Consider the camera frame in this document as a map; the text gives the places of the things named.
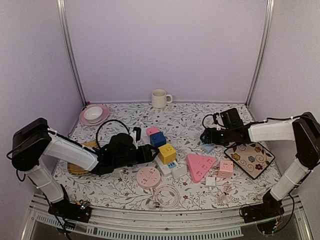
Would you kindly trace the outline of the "light blue charger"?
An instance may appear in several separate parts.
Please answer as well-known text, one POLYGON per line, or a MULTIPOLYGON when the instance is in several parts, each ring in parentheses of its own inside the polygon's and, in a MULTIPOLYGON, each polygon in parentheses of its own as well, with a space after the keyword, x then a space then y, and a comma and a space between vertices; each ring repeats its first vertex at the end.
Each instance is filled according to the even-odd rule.
POLYGON ((214 150, 215 146, 212 144, 203 144, 201 148, 205 153, 209 154, 214 150))

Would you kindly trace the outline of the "yellow cube socket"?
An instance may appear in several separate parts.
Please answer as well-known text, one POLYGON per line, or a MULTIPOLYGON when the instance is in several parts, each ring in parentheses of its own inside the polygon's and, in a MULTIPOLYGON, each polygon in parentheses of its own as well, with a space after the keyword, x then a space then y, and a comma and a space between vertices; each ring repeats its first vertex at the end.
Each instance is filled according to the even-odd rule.
POLYGON ((160 146, 159 148, 158 158, 160 161, 167 165, 176 160, 176 150, 170 143, 160 146))

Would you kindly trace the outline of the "white tiger cube socket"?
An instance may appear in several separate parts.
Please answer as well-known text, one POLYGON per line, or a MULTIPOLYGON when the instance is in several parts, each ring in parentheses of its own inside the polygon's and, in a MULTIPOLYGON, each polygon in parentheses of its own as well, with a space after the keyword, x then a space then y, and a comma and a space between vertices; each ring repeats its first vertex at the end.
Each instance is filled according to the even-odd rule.
POLYGON ((179 179, 187 174, 187 167, 185 165, 177 165, 171 169, 171 174, 174 179, 179 179))

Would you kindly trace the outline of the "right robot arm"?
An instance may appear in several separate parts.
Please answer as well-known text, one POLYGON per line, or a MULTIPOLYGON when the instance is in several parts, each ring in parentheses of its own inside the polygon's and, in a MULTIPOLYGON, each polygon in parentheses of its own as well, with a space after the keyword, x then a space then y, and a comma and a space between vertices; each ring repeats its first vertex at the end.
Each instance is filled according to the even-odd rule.
POLYGON ((258 213, 269 218, 278 203, 296 189, 320 164, 320 124, 307 111, 287 118, 267 117, 263 121, 244 123, 238 110, 231 108, 212 114, 214 126, 205 126, 200 140, 204 144, 229 146, 266 142, 275 150, 287 169, 279 181, 264 195, 258 213))

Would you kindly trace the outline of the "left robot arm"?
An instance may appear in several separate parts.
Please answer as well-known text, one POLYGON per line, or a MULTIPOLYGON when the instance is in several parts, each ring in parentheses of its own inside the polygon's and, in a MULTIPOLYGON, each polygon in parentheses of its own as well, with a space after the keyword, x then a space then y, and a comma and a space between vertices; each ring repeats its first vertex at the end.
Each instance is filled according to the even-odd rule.
POLYGON ((63 216, 74 213, 64 188, 53 180, 42 156, 50 156, 81 167, 94 175, 110 174, 115 169, 152 162, 160 152, 150 144, 138 145, 142 130, 113 135, 104 146, 88 147, 71 140, 48 126, 40 117, 14 133, 12 149, 7 153, 13 167, 23 172, 63 216))

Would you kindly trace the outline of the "white power strip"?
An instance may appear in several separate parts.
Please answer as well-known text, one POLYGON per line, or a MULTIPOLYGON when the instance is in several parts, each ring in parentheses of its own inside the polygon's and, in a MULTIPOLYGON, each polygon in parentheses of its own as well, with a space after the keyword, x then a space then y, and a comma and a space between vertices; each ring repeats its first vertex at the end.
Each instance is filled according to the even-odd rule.
POLYGON ((160 171, 163 177, 168 177, 172 174, 173 169, 178 167, 178 163, 176 160, 164 164, 159 158, 155 158, 155 163, 157 165, 157 169, 160 171))

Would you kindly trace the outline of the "pink round socket base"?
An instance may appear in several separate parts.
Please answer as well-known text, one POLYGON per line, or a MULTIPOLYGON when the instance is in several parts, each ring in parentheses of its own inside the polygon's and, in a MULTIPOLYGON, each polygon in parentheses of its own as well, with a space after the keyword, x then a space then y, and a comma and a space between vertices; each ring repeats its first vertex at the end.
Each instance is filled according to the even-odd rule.
POLYGON ((161 183, 161 173, 155 167, 145 166, 136 173, 136 181, 142 189, 155 189, 161 183))

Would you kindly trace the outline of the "dark blue plug adapter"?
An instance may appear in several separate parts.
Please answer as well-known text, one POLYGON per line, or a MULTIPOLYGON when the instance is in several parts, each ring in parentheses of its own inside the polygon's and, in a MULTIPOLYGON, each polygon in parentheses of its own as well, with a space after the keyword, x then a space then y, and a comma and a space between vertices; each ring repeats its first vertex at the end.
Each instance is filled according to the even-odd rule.
POLYGON ((149 139, 150 139, 150 144, 156 148, 159 148, 167 143, 166 137, 162 132, 151 134, 149 136, 149 139))

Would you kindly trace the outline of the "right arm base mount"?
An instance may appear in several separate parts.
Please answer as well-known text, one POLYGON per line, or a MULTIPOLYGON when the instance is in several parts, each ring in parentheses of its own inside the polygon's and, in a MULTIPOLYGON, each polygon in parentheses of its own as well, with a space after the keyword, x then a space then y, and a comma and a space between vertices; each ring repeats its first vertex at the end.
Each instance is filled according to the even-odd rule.
POLYGON ((245 223, 278 217, 284 213, 282 201, 276 200, 271 195, 270 190, 263 196, 261 204, 245 205, 239 209, 239 215, 244 219, 245 223))

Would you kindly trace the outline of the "pink plug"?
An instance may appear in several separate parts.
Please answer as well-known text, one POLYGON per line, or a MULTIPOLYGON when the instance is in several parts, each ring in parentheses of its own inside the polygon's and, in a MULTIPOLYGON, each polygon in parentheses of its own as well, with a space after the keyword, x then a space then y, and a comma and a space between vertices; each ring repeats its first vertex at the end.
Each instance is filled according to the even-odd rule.
POLYGON ((154 134, 156 134, 156 133, 159 133, 160 132, 160 130, 157 128, 157 127, 155 127, 155 126, 152 126, 152 127, 149 127, 149 128, 147 128, 146 129, 146 133, 147 133, 147 135, 150 137, 151 135, 154 135, 154 134))

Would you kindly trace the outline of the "white charger plug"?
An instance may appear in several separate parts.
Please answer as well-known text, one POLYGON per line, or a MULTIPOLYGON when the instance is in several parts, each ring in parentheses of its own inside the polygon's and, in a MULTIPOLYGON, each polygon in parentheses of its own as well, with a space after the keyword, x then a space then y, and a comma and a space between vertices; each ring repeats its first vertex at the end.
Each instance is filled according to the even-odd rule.
POLYGON ((130 172, 129 172, 128 169, 117 168, 112 173, 110 173, 109 175, 111 177, 114 177, 114 178, 124 178, 129 173, 130 172))

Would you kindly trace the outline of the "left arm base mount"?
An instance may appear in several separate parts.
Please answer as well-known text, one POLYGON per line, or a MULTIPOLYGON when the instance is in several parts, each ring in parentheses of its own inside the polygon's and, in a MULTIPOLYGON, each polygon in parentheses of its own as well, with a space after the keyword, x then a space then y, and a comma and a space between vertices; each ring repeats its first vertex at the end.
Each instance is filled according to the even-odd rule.
POLYGON ((60 186, 63 199, 56 203, 49 202, 48 213, 63 219, 88 223, 92 213, 90 202, 82 199, 74 203, 70 202, 64 186, 62 184, 60 186))

